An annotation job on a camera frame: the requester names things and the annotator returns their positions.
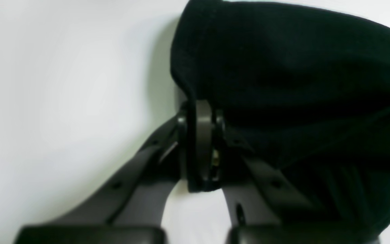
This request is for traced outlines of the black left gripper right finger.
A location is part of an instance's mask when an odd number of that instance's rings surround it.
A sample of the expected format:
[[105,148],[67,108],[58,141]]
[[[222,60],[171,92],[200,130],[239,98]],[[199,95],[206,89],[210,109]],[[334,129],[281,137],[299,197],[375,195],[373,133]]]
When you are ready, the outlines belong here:
[[221,188],[232,228],[228,244],[379,244],[373,231],[330,220],[280,170],[226,127],[220,110],[195,102],[194,168],[202,190]]

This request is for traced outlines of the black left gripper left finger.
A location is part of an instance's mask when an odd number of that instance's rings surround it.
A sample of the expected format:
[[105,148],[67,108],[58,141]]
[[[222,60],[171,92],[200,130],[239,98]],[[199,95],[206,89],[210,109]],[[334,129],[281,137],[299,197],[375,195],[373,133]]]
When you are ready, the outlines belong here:
[[161,125],[127,163],[84,202],[44,224],[25,226],[17,244],[166,244],[167,198],[181,177],[186,111]]

